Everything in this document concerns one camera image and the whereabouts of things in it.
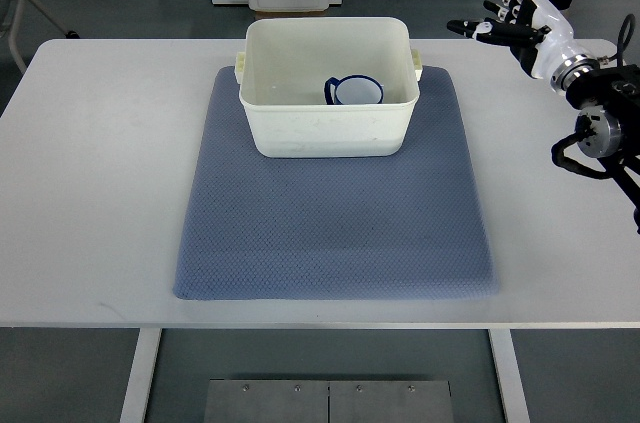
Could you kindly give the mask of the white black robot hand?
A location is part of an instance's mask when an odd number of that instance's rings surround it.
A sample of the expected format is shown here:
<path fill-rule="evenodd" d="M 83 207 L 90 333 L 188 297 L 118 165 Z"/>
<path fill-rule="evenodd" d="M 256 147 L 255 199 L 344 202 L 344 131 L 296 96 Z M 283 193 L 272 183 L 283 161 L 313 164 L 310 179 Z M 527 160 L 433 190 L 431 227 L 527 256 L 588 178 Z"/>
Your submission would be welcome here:
<path fill-rule="evenodd" d="M 447 29 L 509 48 L 529 77 L 546 81 L 558 93 L 600 68 L 597 57 L 577 42 L 571 24 L 549 0 L 486 0 L 484 7 L 490 17 L 451 20 Z"/>

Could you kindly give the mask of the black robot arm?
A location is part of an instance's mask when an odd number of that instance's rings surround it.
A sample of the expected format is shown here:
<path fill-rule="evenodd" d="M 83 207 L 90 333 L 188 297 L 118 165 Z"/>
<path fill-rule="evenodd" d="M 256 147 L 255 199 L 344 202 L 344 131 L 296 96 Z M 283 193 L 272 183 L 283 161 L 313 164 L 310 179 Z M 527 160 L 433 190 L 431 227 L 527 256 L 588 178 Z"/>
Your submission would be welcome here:
<path fill-rule="evenodd" d="M 567 101 L 579 111 L 574 131 L 551 148 L 552 162 L 569 172 L 613 180 L 634 205 L 639 220 L 639 67 L 624 62 L 636 18 L 625 17 L 612 56 L 613 67 L 583 73 L 568 87 Z"/>

